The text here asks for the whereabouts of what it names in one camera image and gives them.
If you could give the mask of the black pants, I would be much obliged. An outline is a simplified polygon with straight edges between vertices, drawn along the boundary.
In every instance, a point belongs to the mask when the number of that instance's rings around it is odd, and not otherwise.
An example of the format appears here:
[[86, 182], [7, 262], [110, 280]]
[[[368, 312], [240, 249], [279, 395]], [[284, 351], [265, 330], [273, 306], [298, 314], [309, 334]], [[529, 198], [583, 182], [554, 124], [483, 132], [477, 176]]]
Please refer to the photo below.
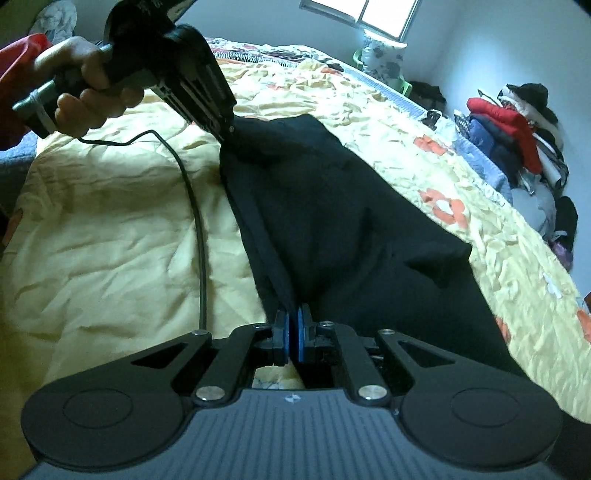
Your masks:
[[236, 118], [219, 172], [267, 318], [352, 327], [391, 392], [245, 392], [232, 479], [586, 479], [590, 428], [512, 358], [469, 262], [310, 115]]

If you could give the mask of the yellow cartoon bed quilt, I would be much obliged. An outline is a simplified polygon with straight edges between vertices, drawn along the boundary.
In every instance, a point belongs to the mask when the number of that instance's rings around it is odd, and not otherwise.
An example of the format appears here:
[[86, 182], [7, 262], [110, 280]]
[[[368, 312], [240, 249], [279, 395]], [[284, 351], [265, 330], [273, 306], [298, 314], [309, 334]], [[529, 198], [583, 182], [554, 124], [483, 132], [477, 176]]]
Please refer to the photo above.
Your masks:
[[[315, 60], [221, 60], [238, 113], [311, 114], [436, 224], [470, 244], [473, 273], [511, 355], [559, 405], [590, 418], [590, 317], [537, 231], [453, 141], [372, 87]], [[41, 140], [1, 260], [1, 475], [33, 465], [21, 409], [55, 379], [188, 332], [198, 322], [197, 238], [184, 181], [204, 215], [207, 322], [217, 337], [263, 320], [218, 171], [219, 146], [156, 95], [89, 144]]]

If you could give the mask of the purple garment on floor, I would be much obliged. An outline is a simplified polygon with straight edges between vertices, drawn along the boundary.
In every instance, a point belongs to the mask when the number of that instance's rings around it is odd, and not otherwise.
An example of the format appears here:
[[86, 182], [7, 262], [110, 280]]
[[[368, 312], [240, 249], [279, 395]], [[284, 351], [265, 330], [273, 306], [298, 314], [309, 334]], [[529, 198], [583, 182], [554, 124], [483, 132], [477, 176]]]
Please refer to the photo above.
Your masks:
[[574, 255], [559, 241], [552, 241], [550, 243], [552, 252], [557, 257], [560, 264], [565, 268], [567, 272], [570, 272], [573, 268]]

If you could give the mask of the floral white pillow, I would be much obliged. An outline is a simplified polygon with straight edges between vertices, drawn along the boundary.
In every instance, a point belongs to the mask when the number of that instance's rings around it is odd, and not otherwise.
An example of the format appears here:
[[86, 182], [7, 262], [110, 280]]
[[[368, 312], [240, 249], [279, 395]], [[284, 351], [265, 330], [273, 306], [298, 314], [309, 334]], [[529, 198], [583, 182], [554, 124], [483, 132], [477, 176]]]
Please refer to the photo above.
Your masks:
[[407, 44], [394, 41], [372, 31], [365, 31], [361, 53], [363, 73], [399, 90]]

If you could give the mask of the grey bundled garment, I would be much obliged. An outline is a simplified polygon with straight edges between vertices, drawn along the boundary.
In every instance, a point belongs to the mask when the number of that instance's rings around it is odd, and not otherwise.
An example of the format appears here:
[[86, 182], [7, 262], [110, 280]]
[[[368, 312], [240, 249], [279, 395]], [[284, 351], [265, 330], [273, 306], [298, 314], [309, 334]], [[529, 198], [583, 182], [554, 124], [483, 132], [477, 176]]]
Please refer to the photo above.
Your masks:
[[534, 193], [525, 188], [512, 190], [513, 206], [541, 237], [548, 239], [555, 231], [556, 205], [551, 190], [545, 184], [536, 184]]

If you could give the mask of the light blue striped blanket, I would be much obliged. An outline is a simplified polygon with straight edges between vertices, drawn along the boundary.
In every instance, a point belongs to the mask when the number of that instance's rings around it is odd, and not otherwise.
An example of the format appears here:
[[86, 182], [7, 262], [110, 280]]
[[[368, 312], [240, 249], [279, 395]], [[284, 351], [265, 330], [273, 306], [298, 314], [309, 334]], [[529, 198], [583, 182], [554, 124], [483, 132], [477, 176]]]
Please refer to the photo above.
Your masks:
[[[426, 110], [414, 101], [410, 100], [401, 93], [393, 90], [382, 82], [370, 77], [360, 70], [342, 64], [344, 74], [362, 84], [372, 87], [381, 94], [383, 94], [389, 101], [394, 103], [401, 111], [406, 112], [412, 119], [419, 120]], [[488, 187], [484, 187], [485, 194], [493, 199], [492, 190], [498, 192], [506, 203], [512, 205], [513, 197], [506, 175], [501, 171], [496, 164], [490, 160], [480, 149], [463, 136], [459, 136], [453, 143], [454, 150], [469, 164], [469, 166], [481, 178], [481, 183], [487, 183]]]

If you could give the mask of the black garment beside pile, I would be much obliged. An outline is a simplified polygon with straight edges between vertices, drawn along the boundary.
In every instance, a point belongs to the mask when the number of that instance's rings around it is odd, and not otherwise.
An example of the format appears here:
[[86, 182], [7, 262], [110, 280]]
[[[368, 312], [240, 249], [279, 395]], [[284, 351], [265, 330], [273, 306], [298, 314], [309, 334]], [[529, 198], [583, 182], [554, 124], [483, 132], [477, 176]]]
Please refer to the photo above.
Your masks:
[[556, 221], [553, 240], [572, 252], [578, 226], [578, 212], [568, 196], [562, 196], [555, 202]]

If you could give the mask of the green plastic chair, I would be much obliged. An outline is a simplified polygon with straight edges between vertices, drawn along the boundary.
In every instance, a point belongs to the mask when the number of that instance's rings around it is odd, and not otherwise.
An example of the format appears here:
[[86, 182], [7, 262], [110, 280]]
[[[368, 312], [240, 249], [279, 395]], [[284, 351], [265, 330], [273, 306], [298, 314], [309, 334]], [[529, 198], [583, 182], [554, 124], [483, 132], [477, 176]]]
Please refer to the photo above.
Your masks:
[[[362, 49], [358, 49], [353, 53], [353, 65], [360, 71], [363, 71], [362, 52]], [[399, 78], [394, 81], [393, 89], [408, 98], [411, 96], [413, 86], [400, 74]]]

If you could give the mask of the navy blue folded garment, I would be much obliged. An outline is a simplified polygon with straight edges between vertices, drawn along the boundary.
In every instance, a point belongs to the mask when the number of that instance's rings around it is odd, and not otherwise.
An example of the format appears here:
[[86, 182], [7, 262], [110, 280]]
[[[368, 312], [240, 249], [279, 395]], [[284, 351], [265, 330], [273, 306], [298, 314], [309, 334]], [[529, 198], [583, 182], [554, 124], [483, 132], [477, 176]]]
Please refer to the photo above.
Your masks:
[[519, 173], [524, 166], [517, 140], [484, 114], [469, 116], [468, 134], [469, 140], [504, 173], [510, 187], [516, 188]]

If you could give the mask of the black bag on floor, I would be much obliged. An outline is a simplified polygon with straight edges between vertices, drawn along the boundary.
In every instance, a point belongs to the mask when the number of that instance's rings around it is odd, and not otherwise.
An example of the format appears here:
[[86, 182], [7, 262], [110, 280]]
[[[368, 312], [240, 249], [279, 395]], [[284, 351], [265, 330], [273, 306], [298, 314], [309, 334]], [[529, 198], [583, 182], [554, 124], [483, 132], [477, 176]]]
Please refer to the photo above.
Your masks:
[[447, 100], [443, 96], [439, 86], [433, 86], [426, 82], [412, 81], [410, 99], [425, 110], [438, 110], [444, 112]]

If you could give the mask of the red puffer jacket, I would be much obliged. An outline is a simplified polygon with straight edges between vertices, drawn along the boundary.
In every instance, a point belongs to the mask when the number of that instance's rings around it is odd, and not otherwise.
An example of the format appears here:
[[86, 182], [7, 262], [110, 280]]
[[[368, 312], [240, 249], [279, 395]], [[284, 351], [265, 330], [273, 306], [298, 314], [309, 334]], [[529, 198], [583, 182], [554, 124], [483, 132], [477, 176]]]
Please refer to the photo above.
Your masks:
[[536, 141], [527, 119], [516, 110], [506, 109], [482, 98], [472, 97], [467, 100], [467, 107], [472, 114], [484, 115], [506, 134], [517, 141], [523, 156], [524, 166], [533, 174], [542, 173]]

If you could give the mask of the white folded garments stack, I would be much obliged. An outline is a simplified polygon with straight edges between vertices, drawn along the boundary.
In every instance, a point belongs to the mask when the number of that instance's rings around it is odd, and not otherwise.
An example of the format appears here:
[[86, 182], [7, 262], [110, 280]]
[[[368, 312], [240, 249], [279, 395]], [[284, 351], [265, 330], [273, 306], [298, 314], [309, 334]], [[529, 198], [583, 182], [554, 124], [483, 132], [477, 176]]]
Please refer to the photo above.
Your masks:
[[512, 92], [504, 91], [506, 85], [499, 92], [497, 99], [503, 106], [512, 107], [527, 119], [539, 150], [543, 176], [552, 190], [556, 194], [561, 194], [569, 178], [569, 169], [563, 155], [564, 142], [559, 131], [559, 123], [551, 124], [534, 107]]

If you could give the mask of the black hat on pile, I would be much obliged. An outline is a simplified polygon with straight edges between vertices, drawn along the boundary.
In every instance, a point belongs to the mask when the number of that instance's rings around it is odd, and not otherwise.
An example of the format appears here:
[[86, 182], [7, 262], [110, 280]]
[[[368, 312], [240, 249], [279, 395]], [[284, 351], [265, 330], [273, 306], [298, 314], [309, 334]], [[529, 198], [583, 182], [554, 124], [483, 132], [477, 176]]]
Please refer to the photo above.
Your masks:
[[556, 114], [548, 107], [548, 89], [540, 83], [524, 83], [522, 85], [507, 84], [504, 91], [512, 92], [519, 99], [534, 107], [551, 124], [557, 125]]

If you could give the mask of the window with grey frame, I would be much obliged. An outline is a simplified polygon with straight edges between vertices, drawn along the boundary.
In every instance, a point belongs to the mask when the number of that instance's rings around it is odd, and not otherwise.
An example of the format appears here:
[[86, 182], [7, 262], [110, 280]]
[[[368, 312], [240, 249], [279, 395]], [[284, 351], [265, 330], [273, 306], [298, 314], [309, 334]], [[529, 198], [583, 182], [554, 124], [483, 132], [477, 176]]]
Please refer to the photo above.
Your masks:
[[301, 8], [403, 42], [420, 0], [304, 0]]

